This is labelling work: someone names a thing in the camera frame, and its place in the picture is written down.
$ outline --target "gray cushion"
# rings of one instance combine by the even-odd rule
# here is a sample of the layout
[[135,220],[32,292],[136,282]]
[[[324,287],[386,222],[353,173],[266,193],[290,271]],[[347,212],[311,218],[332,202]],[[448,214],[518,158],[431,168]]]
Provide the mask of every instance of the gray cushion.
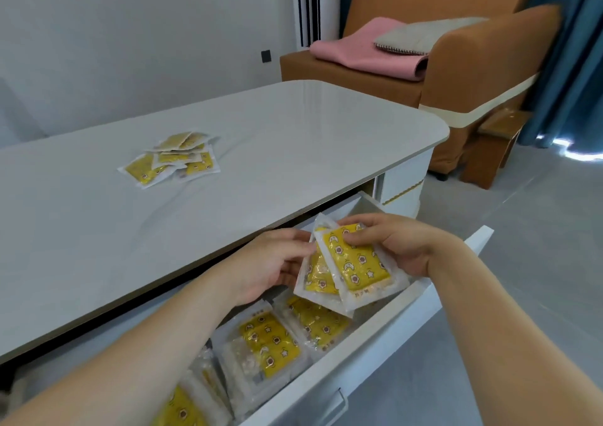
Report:
[[429,54],[442,35],[485,20],[487,18],[454,18],[406,24],[380,35],[374,44],[384,51],[399,54]]

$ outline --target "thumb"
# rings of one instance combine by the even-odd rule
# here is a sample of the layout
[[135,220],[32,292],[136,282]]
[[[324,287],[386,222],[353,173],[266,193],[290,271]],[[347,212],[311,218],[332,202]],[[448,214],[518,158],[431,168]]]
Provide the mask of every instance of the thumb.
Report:
[[273,250],[283,260],[291,258],[305,258],[316,251],[316,242],[302,242],[301,240],[275,240]]
[[372,245],[373,243],[383,243],[390,233],[387,226],[378,224],[365,227],[360,231],[345,233],[343,240],[350,245]]

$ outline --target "forearm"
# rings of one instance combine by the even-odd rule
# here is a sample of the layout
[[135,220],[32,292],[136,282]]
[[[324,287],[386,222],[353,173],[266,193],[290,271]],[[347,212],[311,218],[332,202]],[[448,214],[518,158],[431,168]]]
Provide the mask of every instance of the forearm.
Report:
[[484,423],[599,424],[603,394],[456,240],[429,264]]
[[213,269],[11,415],[12,425],[147,425],[222,318],[234,306]]

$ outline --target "person's left hand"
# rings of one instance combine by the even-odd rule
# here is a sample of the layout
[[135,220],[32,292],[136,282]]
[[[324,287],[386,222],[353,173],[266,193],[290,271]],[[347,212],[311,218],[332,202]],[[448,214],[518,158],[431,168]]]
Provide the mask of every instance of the person's left hand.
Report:
[[294,228],[258,235],[212,270],[222,276],[235,294],[236,305],[252,302],[275,285],[296,284],[302,259],[314,253],[310,233]]

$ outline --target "pink mat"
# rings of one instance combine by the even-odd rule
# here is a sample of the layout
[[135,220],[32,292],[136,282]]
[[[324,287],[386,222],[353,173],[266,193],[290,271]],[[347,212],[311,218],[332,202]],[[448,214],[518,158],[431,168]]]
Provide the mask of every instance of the pink mat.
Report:
[[425,78],[427,56],[410,56],[381,51],[373,41],[381,34],[403,26],[390,18],[374,18],[352,35],[337,41],[315,41],[310,52],[318,59],[339,63],[351,69],[386,75],[396,79],[420,81]]

